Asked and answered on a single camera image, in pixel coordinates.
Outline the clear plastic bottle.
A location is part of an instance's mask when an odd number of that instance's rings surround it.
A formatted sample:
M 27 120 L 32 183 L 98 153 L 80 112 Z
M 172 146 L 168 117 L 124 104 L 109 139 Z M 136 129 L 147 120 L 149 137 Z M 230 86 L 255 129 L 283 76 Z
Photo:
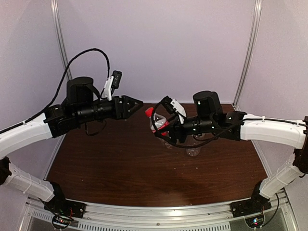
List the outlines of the clear plastic bottle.
M 191 147 L 191 146 L 198 145 L 199 143 L 200 143 L 200 142 L 197 141 L 197 140 L 194 138 L 193 135 L 188 136 L 187 139 L 186 139 L 186 145 L 187 145 L 187 146 L 190 146 L 190 147 Z M 200 151 L 201 151 L 201 147 L 198 147 L 198 148 L 188 148 L 188 149 L 186 149 L 186 154 L 187 154 L 188 156 L 194 157 L 194 156 L 197 156 L 197 155 L 200 153 Z

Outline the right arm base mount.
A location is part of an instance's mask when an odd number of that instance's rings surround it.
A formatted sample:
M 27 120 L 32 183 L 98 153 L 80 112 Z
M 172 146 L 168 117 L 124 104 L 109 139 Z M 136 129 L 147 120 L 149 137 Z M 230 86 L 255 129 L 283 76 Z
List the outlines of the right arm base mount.
M 264 211 L 272 208 L 270 200 L 260 195 L 260 185 L 261 181 L 255 185 L 251 198 L 230 204 L 233 217 L 244 216 L 246 225 L 252 229 L 264 227 Z

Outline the aluminium front rail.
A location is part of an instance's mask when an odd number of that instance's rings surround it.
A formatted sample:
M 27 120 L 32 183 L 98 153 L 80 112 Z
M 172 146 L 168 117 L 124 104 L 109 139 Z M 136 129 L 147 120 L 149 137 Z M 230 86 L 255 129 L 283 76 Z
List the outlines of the aluminium front rail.
M 234 217 L 230 202 L 173 207 L 117 206 L 85 203 L 83 217 L 68 231 L 253 231 L 249 222 L 264 215 L 261 231 L 297 231 L 293 208 L 285 190 L 270 200 L 264 212 Z

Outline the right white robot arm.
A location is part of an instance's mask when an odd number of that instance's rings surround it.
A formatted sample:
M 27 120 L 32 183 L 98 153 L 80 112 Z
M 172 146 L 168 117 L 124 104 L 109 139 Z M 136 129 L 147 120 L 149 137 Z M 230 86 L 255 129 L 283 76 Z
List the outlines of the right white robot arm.
M 224 113 L 218 94 L 214 91 L 201 91 L 193 96 L 197 115 L 187 117 L 184 107 L 168 96 L 155 107 L 162 105 L 172 122 L 163 119 L 155 121 L 155 111 L 149 114 L 151 130 L 154 135 L 174 147 L 186 148 L 188 136 L 212 134 L 212 138 L 198 140 L 193 148 L 198 148 L 218 138 L 234 141 L 267 141 L 284 144 L 294 148 L 291 157 L 275 174 L 256 185 L 252 197 L 247 201 L 247 209 L 257 212 L 276 192 L 303 177 L 308 172 L 308 120 L 282 120 L 256 116 L 241 111 Z

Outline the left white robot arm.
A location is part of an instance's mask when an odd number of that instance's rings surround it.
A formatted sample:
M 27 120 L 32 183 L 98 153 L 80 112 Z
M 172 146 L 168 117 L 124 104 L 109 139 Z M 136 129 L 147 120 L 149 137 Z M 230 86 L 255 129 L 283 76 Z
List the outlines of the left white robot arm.
M 61 104 L 49 106 L 37 117 L 0 133 L 0 183 L 49 202 L 59 214 L 69 210 L 69 202 L 60 187 L 24 172 L 15 166 L 8 154 L 32 143 L 57 138 L 92 121 L 125 120 L 143 106 L 143 102 L 129 96 L 113 96 L 120 78 L 111 76 L 103 94 L 94 87 L 90 77 L 77 77 L 67 82 L 66 98 Z

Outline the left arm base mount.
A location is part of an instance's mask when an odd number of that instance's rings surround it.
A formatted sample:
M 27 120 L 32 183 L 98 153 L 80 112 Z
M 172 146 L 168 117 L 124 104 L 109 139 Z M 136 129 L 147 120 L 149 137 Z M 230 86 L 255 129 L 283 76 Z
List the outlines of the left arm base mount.
M 53 187 L 53 198 L 42 203 L 44 209 L 53 214 L 51 224 L 56 230 L 62 231 L 74 221 L 74 218 L 83 218 L 86 204 L 67 200 L 60 185 L 55 182 L 49 182 Z

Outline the right aluminium frame post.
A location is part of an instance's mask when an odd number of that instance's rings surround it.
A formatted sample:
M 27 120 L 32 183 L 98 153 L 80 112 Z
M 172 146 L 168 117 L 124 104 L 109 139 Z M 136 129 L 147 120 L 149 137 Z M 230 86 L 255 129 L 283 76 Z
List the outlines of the right aluminium frame post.
M 239 107 L 238 105 L 239 105 L 240 97 L 244 90 L 245 81 L 248 76 L 249 67 L 252 61 L 252 57 L 253 57 L 253 51 L 256 45 L 261 15 L 262 15 L 262 0 L 255 0 L 248 46 L 247 46 L 244 64 L 243 64 L 243 68 L 242 68 L 242 72 L 240 76 L 240 81 L 239 81 L 238 88 L 237 88 L 234 101 L 233 101 L 234 108 Z

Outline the aluminium frame post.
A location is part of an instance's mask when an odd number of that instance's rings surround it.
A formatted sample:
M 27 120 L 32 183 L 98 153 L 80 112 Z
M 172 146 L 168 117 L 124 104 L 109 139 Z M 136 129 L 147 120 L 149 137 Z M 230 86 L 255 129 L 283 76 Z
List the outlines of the aluminium frame post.
M 58 43 L 58 48 L 60 52 L 60 58 L 61 58 L 63 67 L 65 69 L 69 60 L 67 58 L 67 52 L 65 49 L 65 43 L 64 43 L 64 37 L 63 37 L 63 32 L 62 32 L 62 25 L 61 25 L 61 19 L 60 19 L 60 13 L 59 13 L 59 7 L 58 7 L 57 0 L 51 0 L 51 13 L 52 13 L 53 23 L 55 27 L 55 34 L 56 34 L 56 39 Z
M 248 76 L 249 67 L 252 61 L 252 57 L 253 57 L 253 51 L 256 45 L 261 15 L 262 15 L 262 0 L 255 0 L 248 46 L 247 46 L 244 64 L 243 64 L 243 68 L 242 68 L 242 72 L 240 76 L 240 81 L 239 81 L 238 88 L 237 88 L 234 101 L 233 101 L 234 108 L 239 107 L 238 105 L 239 105 L 240 97 L 244 90 L 245 81 Z

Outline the left aluminium frame post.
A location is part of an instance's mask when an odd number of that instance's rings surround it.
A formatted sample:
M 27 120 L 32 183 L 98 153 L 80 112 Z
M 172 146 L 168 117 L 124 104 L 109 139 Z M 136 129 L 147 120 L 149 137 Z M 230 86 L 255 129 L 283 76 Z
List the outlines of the left aluminium frame post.
M 67 58 L 67 52 L 65 49 L 65 43 L 64 43 L 64 37 L 63 37 L 63 32 L 62 32 L 62 25 L 61 25 L 61 19 L 60 19 L 60 13 L 59 13 L 59 7 L 58 7 L 57 0 L 51 0 L 51 13 L 52 13 L 53 23 L 55 27 L 55 34 L 56 34 L 56 39 L 58 43 L 58 48 L 60 52 L 60 58 L 61 58 L 63 67 L 65 69 L 69 60 Z

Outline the red bottle cap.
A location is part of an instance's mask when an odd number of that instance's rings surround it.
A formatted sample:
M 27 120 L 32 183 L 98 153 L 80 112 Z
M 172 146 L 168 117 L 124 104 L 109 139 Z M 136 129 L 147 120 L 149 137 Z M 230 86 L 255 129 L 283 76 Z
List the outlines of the red bottle cap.
M 154 108 L 153 107 L 149 107 L 146 111 L 145 114 L 148 118 L 151 118 L 154 112 Z

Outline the clear cola bottle red label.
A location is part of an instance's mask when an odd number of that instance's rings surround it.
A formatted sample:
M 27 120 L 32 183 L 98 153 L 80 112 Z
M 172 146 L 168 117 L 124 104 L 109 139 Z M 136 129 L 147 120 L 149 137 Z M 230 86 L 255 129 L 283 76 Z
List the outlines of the clear cola bottle red label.
M 167 119 L 163 115 L 154 113 L 154 108 L 153 107 L 149 107 L 145 111 L 145 114 L 150 119 L 150 129 L 151 129 L 151 131 L 153 133 L 155 133 L 155 129 L 154 129 L 153 123 L 151 121 L 152 116 L 154 117 L 154 124 L 156 125 L 158 130 L 160 130 L 161 128 L 164 128 L 167 125 L 169 125 L 169 122 L 167 121 Z M 169 144 L 168 142 L 166 142 L 164 139 L 162 139 L 162 138 L 157 138 L 157 139 L 160 140 L 160 142 L 162 143 L 162 145 L 165 148 L 172 149 L 172 145 Z

